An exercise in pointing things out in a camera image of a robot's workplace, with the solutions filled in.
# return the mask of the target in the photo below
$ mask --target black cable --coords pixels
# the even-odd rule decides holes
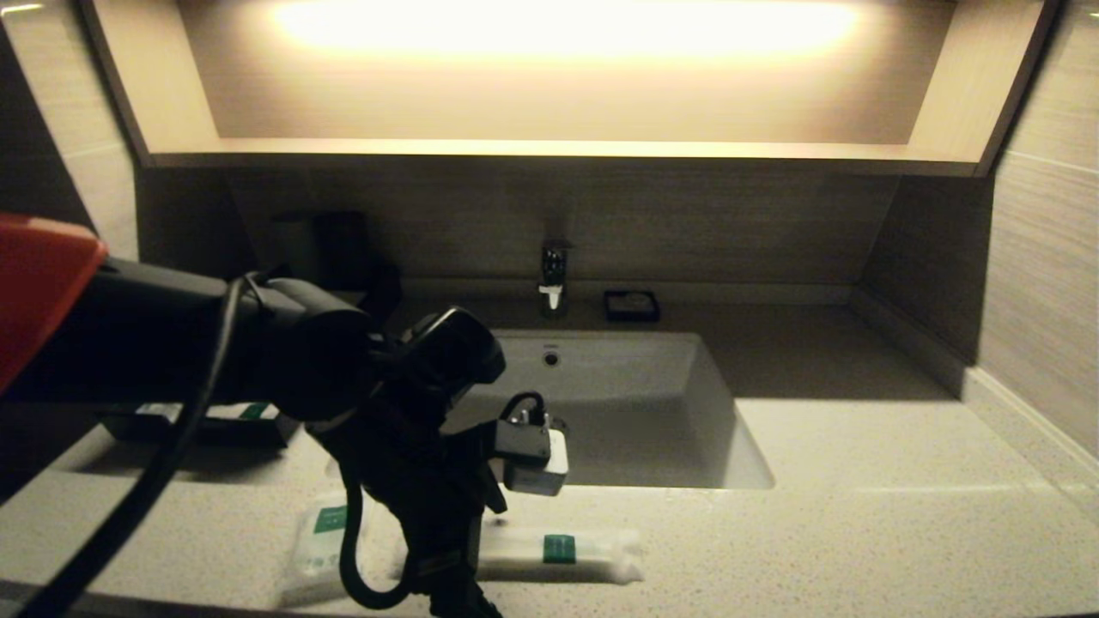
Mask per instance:
[[[528,390],[525,393],[520,393],[511,399],[508,400],[508,405],[503,407],[503,411],[500,412],[500,420],[511,420],[511,412],[515,411],[519,404],[526,399],[534,399],[534,409],[530,411],[529,422],[531,424],[543,426],[546,423],[546,402],[542,398],[542,394],[536,390]]]
[[[244,283],[248,284],[248,289],[252,290],[253,296],[256,297],[256,305],[259,306],[259,313],[262,316],[270,316],[275,311],[267,307],[267,304],[264,302],[264,295],[259,291],[259,284],[256,282],[256,278],[259,276],[262,276],[259,272],[255,271],[244,275],[243,278]]]
[[[340,545],[340,580],[344,589],[363,607],[370,609],[389,609],[409,596],[408,567],[401,574],[401,581],[391,589],[379,593],[363,581],[358,573],[358,531],[363,523],[363,489],[359,488],[358,474],[353,464],[340,462],[340,476],[347,490],[347,526],[344,528],[343,542]]]
[[[221,317],[209,368],[193,397],[188,400],[168,440],[153,455],[141,478],[119,503],[96,533],[80,548],[62,571],[42,588],[19,614],[20,618],[59,616],[73,605],[91,582],[122,549],[148,514],[165,486],[171,481],[184,453],[195,439],[199,424],[210,407],[210,398],[221,375],[233,339],[236,308],[244,288],[242,279],[229,285],[221,302]]]

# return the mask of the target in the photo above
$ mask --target overhead light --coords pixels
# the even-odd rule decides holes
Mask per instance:
[[[392,56],[669,58],[802,53],[851,3],[762,0],[315,0],[269,13],[303,46]]]
[[[22,11],[33,11],[35,9],[41,9],[41,2],[33,2],[30,4],[12,4],[11,7],[0,8],[0,18],[7,15],[8,13],[19,13]]]

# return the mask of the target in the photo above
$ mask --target green label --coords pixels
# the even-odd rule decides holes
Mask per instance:
[[[317,526],[313,527],[313,534],[330,532],[332,530],[343,530],[347,527],[347,507],[322,508],[317,516]]]
[[[543,564],[576,564],[576,537],[546,534],[542,542]]]
[[[244,408],[244,411],[241,412],[241,416],[238,418],[244,420],[256,420],[263,416],[264,410],[267,409],[267,406],[268,406],[267,404],[253,404],[247,408]]]

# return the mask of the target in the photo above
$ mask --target shelf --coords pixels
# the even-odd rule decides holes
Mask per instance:
[[[969,176],[990,166],[1056,3],[592,0],[531,26],[539,4],[491,1],[86,7],[149,166],[707,157]]]

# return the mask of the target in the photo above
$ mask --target plastic wrapped toiletry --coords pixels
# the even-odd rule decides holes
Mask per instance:
[[[364,497],[363,529],[373,501]],[[346,596],[340,580],[340,545],[347,527],[347,496],[343,492],[313,498],[302,514],[298,540],[282,577],[282,605],[319,603]]]
[[[407,551],[397,544],[391,577],[400,577]],[[477,580],[629,584],[644,580],[641,555],[637,530],[530,528],[491,519],[481,525]]]

